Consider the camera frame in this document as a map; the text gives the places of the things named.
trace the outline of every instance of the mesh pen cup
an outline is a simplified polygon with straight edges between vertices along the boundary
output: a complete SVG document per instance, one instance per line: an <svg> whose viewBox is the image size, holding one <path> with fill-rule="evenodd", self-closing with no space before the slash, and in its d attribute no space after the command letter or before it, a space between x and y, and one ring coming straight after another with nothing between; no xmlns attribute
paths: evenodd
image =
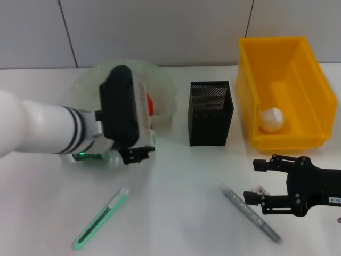
<svg viewBox="0 0 341 256"><path fill-rule="evenodd" d="M233 110L229 82L191 82L188 107L190 146L225 145Z"/></svg>

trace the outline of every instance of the gray marker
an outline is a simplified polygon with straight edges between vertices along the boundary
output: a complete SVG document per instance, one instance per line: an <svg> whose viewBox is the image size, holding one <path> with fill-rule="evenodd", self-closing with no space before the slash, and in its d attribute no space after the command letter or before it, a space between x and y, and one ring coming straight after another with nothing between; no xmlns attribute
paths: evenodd
<svg viewBox="0 0 341 256"><path fill-rule="evenodd" d="M231 201L250 221L260 228L266 235L277 243L281 237L257 214L252 210L232 189L223 188L223 195Z"/></svg>

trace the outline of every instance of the white tabletop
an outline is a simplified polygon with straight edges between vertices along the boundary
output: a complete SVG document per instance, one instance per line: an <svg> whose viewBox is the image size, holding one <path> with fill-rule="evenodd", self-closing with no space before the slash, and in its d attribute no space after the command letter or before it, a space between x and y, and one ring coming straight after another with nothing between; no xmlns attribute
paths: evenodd
<svg viewBox="0 0 341 256"><path fill-rule="evenodd" d="M322 65L338 98L341 64ZM262 215L282 237L275 244L218 190L226 182L240 197L261 184L286 193L286 175L253 170L270 158L244 138L234 95L237 66L164 68L178 86L171 131L157 132L156 155L117 170L63 165L57 155L11 153L0 159L0 255L341 255L341 208L316 206L303 218ZM23 99L57 103L84 69L0 70L0 89ZM235 110L225 147L189 147L191 81L231 83ZM333 138L301 153L315 165L341 169L341 115ZM73 241L117 189L131 194L80 251Z"/></svg>

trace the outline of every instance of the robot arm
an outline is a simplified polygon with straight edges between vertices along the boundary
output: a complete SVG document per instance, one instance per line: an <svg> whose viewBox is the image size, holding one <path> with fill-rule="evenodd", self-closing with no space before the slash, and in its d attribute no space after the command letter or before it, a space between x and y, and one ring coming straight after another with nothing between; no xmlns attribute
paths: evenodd
<svg viewBox="0 0 341 256"><path fill-rule="evenodd" d="M99 90L102 109L96 112L21 101L0 91L0 157L11 151L99 154L116 150L126 164L148 158L154 147L147 96L139 78L127 66L116 66Z"/></svg>
<svg viewBox="0 0 341 256"><path fill-rule="evenodd" d="M272 155L269 162L255 159L254 169L258 172L272 170L288 173L288 195L263 196L244 192L245 202L261 204L263 214L303 217L315 205L341 206L341 170L318 168L306 156L295 158L280 155Z"/></svg>

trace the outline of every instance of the yellow storage box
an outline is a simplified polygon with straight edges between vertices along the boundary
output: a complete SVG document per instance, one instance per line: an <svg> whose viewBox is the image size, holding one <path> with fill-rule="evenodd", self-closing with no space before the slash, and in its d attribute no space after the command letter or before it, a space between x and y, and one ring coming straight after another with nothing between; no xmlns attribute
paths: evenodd
<svg viewBox="0 0 341 256"><path fill-rule="evenodd" d="M236 89L245 130L258 150L316 148L330 138L336 98L305 37L241 38ZM259 111L277 107L284 126L259 128Z"/></svg>

